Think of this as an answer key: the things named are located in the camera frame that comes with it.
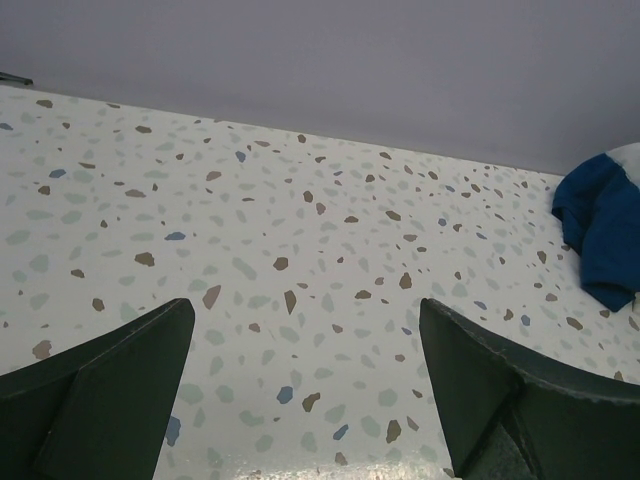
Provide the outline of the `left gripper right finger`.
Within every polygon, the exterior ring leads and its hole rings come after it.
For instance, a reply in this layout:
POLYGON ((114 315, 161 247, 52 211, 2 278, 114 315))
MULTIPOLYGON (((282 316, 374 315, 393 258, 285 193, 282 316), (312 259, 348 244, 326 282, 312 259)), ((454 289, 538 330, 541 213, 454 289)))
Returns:
POLYGON ((461 479, 636 479, 639 388, 526 348, 435 299, 420 336, 461 479))

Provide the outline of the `blue printed t shirt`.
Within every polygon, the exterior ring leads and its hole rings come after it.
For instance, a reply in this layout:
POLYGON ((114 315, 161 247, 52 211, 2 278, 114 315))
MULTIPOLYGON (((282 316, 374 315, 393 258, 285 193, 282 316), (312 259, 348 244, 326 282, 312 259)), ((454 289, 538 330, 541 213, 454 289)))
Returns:
POLYGON ((617 312, 639 292, 639 186, 622 162, 596 155, 558 184, 551 213, 580 257, 581 288, 617 312))

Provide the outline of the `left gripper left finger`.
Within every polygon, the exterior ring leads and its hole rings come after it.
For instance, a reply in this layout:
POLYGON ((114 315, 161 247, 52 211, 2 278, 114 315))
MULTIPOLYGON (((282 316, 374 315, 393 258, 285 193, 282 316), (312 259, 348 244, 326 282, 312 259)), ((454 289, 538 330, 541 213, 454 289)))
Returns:
POLYGON ((184 298, 1 377, 4 479, 150 479, 195 324, 184 298))

